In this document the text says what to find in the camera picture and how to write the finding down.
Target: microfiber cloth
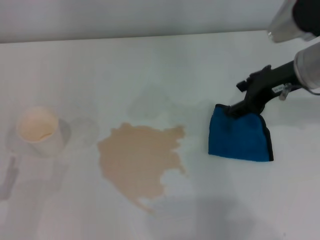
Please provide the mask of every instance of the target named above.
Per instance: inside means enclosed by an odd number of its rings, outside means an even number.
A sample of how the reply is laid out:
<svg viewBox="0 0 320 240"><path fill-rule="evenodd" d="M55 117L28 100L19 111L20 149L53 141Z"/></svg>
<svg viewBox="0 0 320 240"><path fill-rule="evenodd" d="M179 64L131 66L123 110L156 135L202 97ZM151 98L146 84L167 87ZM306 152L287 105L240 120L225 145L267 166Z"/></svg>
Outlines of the microfiber cloth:
<svg viewBox="0 0 320 240"><path fill-rule="evenodd" d="M262 116L248 113L239 118L225 114L217 104L210 121L209 154L254 162L274 160L270 132Z"/></svg>

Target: robotic arm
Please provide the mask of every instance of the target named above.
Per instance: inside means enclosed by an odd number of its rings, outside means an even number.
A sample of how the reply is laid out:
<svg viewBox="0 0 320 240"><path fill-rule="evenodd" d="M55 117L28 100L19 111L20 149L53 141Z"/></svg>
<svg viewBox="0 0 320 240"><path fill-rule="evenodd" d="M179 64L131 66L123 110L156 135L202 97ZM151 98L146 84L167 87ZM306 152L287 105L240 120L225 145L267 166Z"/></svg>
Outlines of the robotic arm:
<svg viewBox="0 0 320 240"><path fill-rule="evenodd" d="M269 38L285 42L295 38L310 41L320 36L320 0L285 0L268 28ZM298 52L295 59L278 68L268 65L252 73L237 84L246 92L243 101L226 108L226 114L235 118L248 113L260 114L267 102L275 97L284 101L287 95L305 89L320 88L320 42Z"/></svg>

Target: wall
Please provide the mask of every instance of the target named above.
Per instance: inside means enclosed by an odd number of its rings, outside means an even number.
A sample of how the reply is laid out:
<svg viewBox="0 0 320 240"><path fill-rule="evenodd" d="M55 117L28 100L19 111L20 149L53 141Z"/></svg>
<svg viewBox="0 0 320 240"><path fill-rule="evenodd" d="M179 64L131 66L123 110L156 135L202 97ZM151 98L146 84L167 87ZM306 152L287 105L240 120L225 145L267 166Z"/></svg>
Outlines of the wall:
<svg viewBox="0 0 320 240"><path fill-rule="evenodd" d="M0 42L265 29L283 0L0 0Z"/></svg>

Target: white cup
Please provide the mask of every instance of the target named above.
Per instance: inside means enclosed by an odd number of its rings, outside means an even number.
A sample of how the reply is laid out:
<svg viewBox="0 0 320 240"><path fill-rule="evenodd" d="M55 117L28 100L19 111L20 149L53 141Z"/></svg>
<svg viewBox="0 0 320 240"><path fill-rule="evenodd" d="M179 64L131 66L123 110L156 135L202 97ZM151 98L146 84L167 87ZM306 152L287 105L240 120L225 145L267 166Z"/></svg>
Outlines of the white cup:
<svg viewBox="0 0 320 240"><path fill-rule="evenodd" d="M16 132L23 141L46 157L57 155L64 148L59 118L46 107L27 109L16 124Z"/></svg>

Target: white surface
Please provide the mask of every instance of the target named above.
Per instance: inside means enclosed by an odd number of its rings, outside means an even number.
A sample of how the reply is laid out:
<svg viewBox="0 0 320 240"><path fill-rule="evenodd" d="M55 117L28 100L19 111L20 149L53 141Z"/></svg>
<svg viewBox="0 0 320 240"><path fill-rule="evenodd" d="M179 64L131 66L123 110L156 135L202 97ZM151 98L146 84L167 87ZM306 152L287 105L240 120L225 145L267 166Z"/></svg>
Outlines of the white surface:
<svg viewBox="0 0 320 240"><path fill-rule="evenodd" d="M215 104L242 100L239 81L306 46L273 44L263 31L0 45L0 239L317 239L319 98L299 90L266 106L274 162L207 154ZM73 148L9 161L7 131L38 104L69 123ZM166 195L150 202L156 217L105 180L96 145L85 147L86 130L99 127L96 143L123 122L185 126L177 151L188 177L162 176Z"/></svg>
<svg viewBox="0 0 320 240"><path fill-rule="evenodd" d="M0 0L0 43L262 30L284 0Z"/></svg>

